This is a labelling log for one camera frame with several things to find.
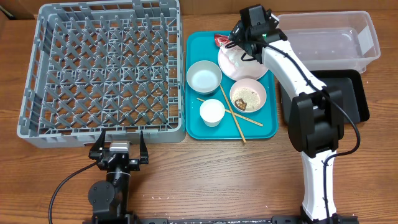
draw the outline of brown food item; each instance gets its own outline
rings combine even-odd
[[[241,110],[246,110],[246,105],[247,103],[245,103],[242,99],[238,99],[235,101],[235,106]]]

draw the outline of transparent bin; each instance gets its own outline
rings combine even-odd
[[[309,70],[354,69],[380,57],[380,46],[369,13],[317,12],[278,16],[279,28]]]
[[[37,147],[185,138],[178,0],[46,4],[17,127]]]

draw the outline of white cup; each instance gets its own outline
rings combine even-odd
[[[201,104],[199,113],[207,126],[215,127],[223,119],[225,107],[220,100],[206,100]]]

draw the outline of yellow chopstick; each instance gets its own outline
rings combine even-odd
[[[227,97],[226,97],[226,95],[225,95],[225,92],[224,92],[223,86],[221,86],[221,84],[220,84],[220,88],[221,88],[221,91],[223,92],[224,99],[225,99],[225,101],[226,101],[226,104],[228,105],[228,108],[229,108],[229,110],[230,110],[230,112],[231,112],[231,114],[232,114],[232,117],[234,118],[234,121],[235,121],[236,127],[238,128],[238,131],[239,131],[239,133],[241,134],[241,137],[242,137],[243,143],[246,143],[246,139],[244,138],[244,135],[243,135],[243,132],[242,132],[242,130],[241,130],[241,127],[240,127],[240,125],[239,125],[238,121],[236,120],[235,113],[234,113],[234,111],[232,110],[232,107],[231,107],[231,105],[230,105],[230,103],[229,103],[229,100],[228,100],[228,98],[227,98]]]
[[[205,100],[203,100],[203,99],[201,99],[201,98],[197,98],[197,100],[202,101],[202,102],[205,101]],[[228,109],[225,109],[225,112],[231,113],[230,110],[228,110]],[[254,121],[254,120],[252,120],[252,119],[250,119],[250,118],[247,118],[247,117],[245,117],[245,116],[242,116],[242,115],[240,115],[240,114],[235,113],[235,116],[237,116],[237,117],[239,117],[239,118],[242,118],[243,120],[249,121],[250,123],[256,124],[256,125],[258,125],[258,126],[260,126],[260,127],[263,127],[263,124],[261,124],[261,123],[259,123],[259,122],[257,122],[257,121]]]

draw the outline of white and black robotic arm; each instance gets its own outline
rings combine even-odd
[[[271,10],[266,11],[257,5],[242,9],[240,13],[241,20],[228,37],[232,41],[230,47],[238,45],[253,57],[252,60],[263,63],[289,94],[292,100],[289,138],[294,148],[301,153],[304,169],[305,195],[301,217],[307,223],[326,223],[328,215],[337,217],[337,214],[333,201],[334,159],[328,161],[329,167],[326,170],[326,200],[323,162],[336,154],[338,140],[344,135],[343,116],[317,90],[327,94],[342,107],[341,92],[327,87],[308,71],[294,54],[285,34],[277,29],[279,20]],[[315,110],[323,113],[318,115],[314,113]]]

